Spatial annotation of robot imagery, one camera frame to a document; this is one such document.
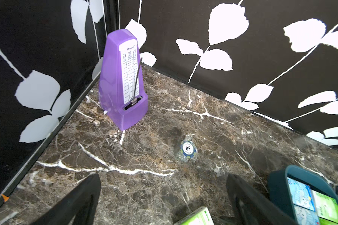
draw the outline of box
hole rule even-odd
[[[338,225],[338,223],[334,223],[332,221],[320,218],[319,219],[320,225]]]
[[[319,217],[338,223],[338,204],[334,198],[313,191],[313,198]]]
[[[207,207],[202,206],[174,225],[214,225]]]
[[[317,213],[299,206],[294,206],[297,222],[301,225],[319,225]]]
[[[288,185],[293,204],[315,211],[312,194],[308,185],[292,178],[288,178]]]

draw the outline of orange sticker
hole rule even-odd
[[[9,197],[6,197],[5,195],[1,194],[1,196],[4,198],[4,202],[6,202],[7,200],[9,200]]]

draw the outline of teal plastic basket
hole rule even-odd
[[[295,165],[289,165],[284,170],[278,170],[269,174],[269,197],[278,208],[297,221],[294,211],[292,196],[290,194],[287,177],[305,183],[312,190],[321,192],[334,198],[338,204],[338,197],[329,184],[320,176]]]

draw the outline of brown marble surface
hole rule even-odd
[[[146,67],[143,76],[145,117],[119,131],[96,85],[1,207],[0,223],[34,221],[93,172],[102,183],[98,225],[167,225],[202,205],[220,224],[232,215],[228,173],[265,196],[268,174],[289,164],[338,183],[338,151]],[[191,133],[198,159],[176,162],[174,149]]]

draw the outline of metronome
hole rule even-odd
[[[148,111],[140,63],[138,41],[133,34],[119,29],[108,35],[99,80],[99,101],[120,130],[139,122]]]

